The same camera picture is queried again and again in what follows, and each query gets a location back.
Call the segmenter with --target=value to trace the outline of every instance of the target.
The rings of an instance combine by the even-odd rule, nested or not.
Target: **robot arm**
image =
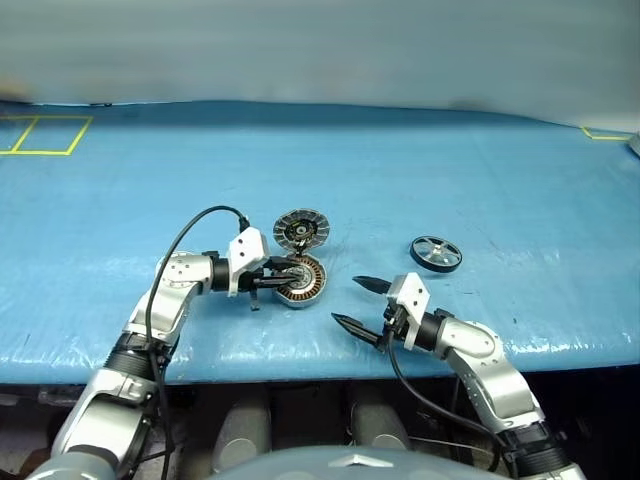
[[[390,332],[404,347],[418,346],[446,361],[466,387],[482,424],[504,444],[505,457],[518,478],[528,480],[584,479],[558,445],[529,385],[507,360],[502,341],[490,328],[463,322],[444,310],[426,312],[429,292],[417,273],[400,275],[393,283],[372,277],[356,282],[388,301],[382,335],[345,315],[334,318],[349,333],[384,350]]]
[[[253,227],[230,242],[227,258],[220,258],[217,252],[174,253],[153,300],[152,338],[146,335],[147,292],[104,366],[91,377],[67,417],[53,444],[52,460],[30,478],[106,480],[133,476],[158,396],[148,341],[164,375],[194,296],[211,290],[226,291],[229,296],[250,291],[253,299],[257,288],[277,287],[295,279],[286,274],[265,277],[263,267],[283,270],[290,266],[284,259],[269,257],[264,235]]]

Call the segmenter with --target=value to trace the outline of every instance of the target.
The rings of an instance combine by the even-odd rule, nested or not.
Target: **yellow tape line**
[[[580,127],[582,133],[584,133],[591,140],[607,140],[613,142],[626,142],[631,139],[631,136],[622,136],[622,135],[594,135],[587,127]]]
[[[33,128],[41,120],[85,120],[84,125],[74,137],[66,150],[20,150]],[[0,155],[71,155],[87,133],[93,117],[89,115],[0,115],[0,120],[31,120],[29,126],[22,132],[18,141],[9,150],[0,150]]]

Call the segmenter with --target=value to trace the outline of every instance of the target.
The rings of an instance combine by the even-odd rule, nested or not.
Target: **blue tablecloth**
[[[70,155],[0,155],[0,382],[82,383],[101,365],[156,261],[197,211],[236,206],[271,238],[294,208],[327,215],[314,251],[329,283],[293,311],[261,292],[194,301],[171,382],[389,377],[388,359],[330,312],[382,326],[354,275],[422,274],[430,308],[483,322],[523,370],[640,360],[640,161],[621,142],[496,114],[192,103],[5,107],[90,115]],[[0,119],[11,149],[30,119]],[[82,121],[42,117],[24,150],[64,150]],[[203,221],[183,249],[226,251],[236,222]],[[464,254],[449,275],[409,257],[419,235]],[[405,353],[411,375],[449,370]]]

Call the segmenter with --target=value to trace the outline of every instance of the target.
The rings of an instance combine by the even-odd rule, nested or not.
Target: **black cable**
[[[142,459],[138,460],[138,465],[148,462],[150,460],[155,460],[156,458],[160,458],[160,457],[165,457],[167,455],[167,451],[166,450],[162,450],[160,452],[156,452],[156,453],[151,453],[149,455],[147,455],[146,457],[143,457]]]
[[[442,418],[449,420],[450,422],[456,423],[461,427],[464,427],[468,430],[473,430],[474,432],[480,433],[482,435],[486,435],[491,438],[491,442],[493,443],[493,460],[491,461],[491,465],[488,470],[490,472],[495,472],[498,468],[498,464],[500,463],[500,454],[502,452],[502,440],[489,430],[484,425],[481,425],[473,420],[469,420],[468,418],[461,417],[460,415],[456,415],[455,413],[450,412],[446,408],[441,407],[440,405],[433,403],[431,400],[426,398],[420,392],[418,392],[413,385],[409,383],[407,378],[400,371],[400,366],[398,365],[398,359],[396,358],[396,352],[394,350],[393,340],[395,337],[395,333],[393,330],[389,333],[389,358],[391,359],[391,366],[393,367],[393,371],[400,380],[400,383],[413,395],[416,397],[425,407],[431,410],[433,413],[441,416]]]
[[[460,379],[456,377],[456,383],[453,387],[453,395],[451,396],[451,403],[449,405],[449,411],[451,413],[456,413],[456,405],[458,404],[458,394],[460,393]],[[453,431],[451,427],[446,429],[447,440],[449,442],[454,442]],[[462,451],[457,445],[450,445],[451,456],[456,462],[462,461]]]
[[[514,460],[513,462],[509,463],[509,467],[511,469],[511,478],[518,480],[520,478],[520,472],[518,472],[518,464],[516,463],[516,461]]]
[[[171,433],[171,420],[169,418],[169,402],[167,400],[167,392],[164,384],[164,368],[162,371],[160,371],[160,366],[158,365],[158,355],[157,355],[157,352],[154,350],[155,345],[153,344],[153,333],[151,328],[151,310],[153,306],[153,300],[156,297],[158,288],[160,287],[162,274],[164,273],[164,270],[167,267],[167,264],[171,260],[171,255],[173,255],[180,241],[184,238],[187,232],[189,232],[189,230],[191,230],[191,228],[196,223],[198,223],[199,220],[202,219],[202,217],[220,210],[225,210],[227,212],[236,214],[240,222],[241,232],[245,230],[247,227],[249,227],[249,220],[247,219],[247,217],[244,216],[239,210],[233,207],[228,207],[226,205],[217,205],[215,207],[209,207],[201,211],[182,228],[182,230],[180,231],[180,233],[178,233],[178,235],[173,240],[173,242],[171,242],[171,246],[169,246],[167,253],[162,259],[162,263],[160,264],[158,273],[156,274],[156,277],[153,280],[153,284],[151,285],[151,289],[149,290],[149,300],[147,301],[147,308],[144,314],[144,325],[145,325],[145,334],[147,339],[147,350],[149,353],[149,362],[151,363],[151,370],[153,371],[153,380],[158,385],[159,411],[160,411],[160,417],[162,418],[162,428],[164,430],[164,436],[165,436],[165,449],[164,449],[165,458],[164,458],[164,465],[162,467],[161,480],[166,480],[167,478],[169,461],[171,459],[171,453],[175,449],[175,444],[173,442],[173,435]]]

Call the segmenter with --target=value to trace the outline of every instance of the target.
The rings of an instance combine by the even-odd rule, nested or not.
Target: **circular metal part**
[[[324,267],[309,255],[290,255],[289,260],[298,262],[295,267],[284,270],[298,276],[298,280],[274,290],[274,295],[291,308],[304,308],[320,296],[327,283]]]
[[[273,236],[282,248],[300,253],[318,247],[327,240],[329,221],[315,210],[292,210],[276,220]]]
[[[418,237],[411,242],[411,258],[428,270],[453,272],[462,263],[462,252],[448,240],[438,237]]]

